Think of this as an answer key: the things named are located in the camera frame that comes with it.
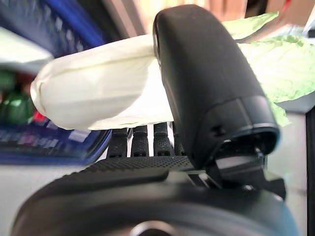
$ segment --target black plastic mount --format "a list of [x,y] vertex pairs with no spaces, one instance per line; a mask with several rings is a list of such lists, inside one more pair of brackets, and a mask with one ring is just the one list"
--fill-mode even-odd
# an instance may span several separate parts
[[216,188],[248,187],[286,197],[284,180],[263,169],[257,156],[239,155],[219,158],[206,168],[210,182]]

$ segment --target white plastic bag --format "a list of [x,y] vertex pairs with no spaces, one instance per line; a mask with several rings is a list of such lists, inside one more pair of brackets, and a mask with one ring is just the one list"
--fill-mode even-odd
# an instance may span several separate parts
[[35,43],[0,27],[0,67],[36,75],[53,56]]
[[152,35],[48,63],[31,85],[36,108],[64,129],[112,129],[172,121]]

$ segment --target white surface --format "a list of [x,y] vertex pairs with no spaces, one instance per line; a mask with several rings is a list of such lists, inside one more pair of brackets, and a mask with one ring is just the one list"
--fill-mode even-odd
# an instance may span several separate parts
[[1,67],[37,74],[46,63],[53,60],[46,49],[2,27],[0,48]]
[[268,170],[283,176],[287,200],[301,236],[307,235],[307,174],[305,115],[289,114],[278,149],[268,157]]
[[[301,236],[305,236],[307,227],[305,116],[288,117],[292,124],[283,128],[281,144],[268,158],[268,169],[286,179],[287,204],[301,230]],[[149,127],[149,139],[152,144],[152,126]],[[9,235],[15,214],[27,197],[54,179],[83,168],[0,166],[0,236]]]

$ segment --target textured black surface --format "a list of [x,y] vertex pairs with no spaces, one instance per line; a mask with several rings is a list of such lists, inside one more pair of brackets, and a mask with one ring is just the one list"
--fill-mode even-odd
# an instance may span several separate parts
[[307,235],[315,236],[315,108],[306,114]]
[[167,123],[154,125],[154,156],[174,156],[174,148],[168,138]]
[[107,158],[127,157],[127,129],[113,129]]
[[152,157],[127,157],[100,160],[83,172],[114,171],[114,170],[139,170],[145,168],[167,168],[170,170],[193,169],[186,156],[152,156]]
[[154,125],[154,136],[159,135],[159,136],[167,136],[167,123],[159,123]]
[[148,128],[146,125],[133,129],[131,157],[149,156]]

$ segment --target blurry background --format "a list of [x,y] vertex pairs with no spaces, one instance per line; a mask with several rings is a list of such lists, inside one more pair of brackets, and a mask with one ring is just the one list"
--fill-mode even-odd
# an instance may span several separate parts
[[[29,106],[28,88],[44,64],[53,58],[151,33],[155,15],[167,7],[197,4],[220,21],[230,21],[279,11],[283,3],[284,0],[0,0],[0,235],[9,234],[17,209],[37,189],[106,158],[111,130],[63,130]],[[294,17],[299,27],[290,25],[285,33],[302,34],[311,28],[314,5],[315,0],[299,0]],[[17,99],[21,101],[18,105],[12,102]],[[282,129],[283,140],[268,158],[267,167],[284,176],[288,204],[304,236],[305,115],[288,117],[291,124]],[[149,126],[151,150],[152,137]]]

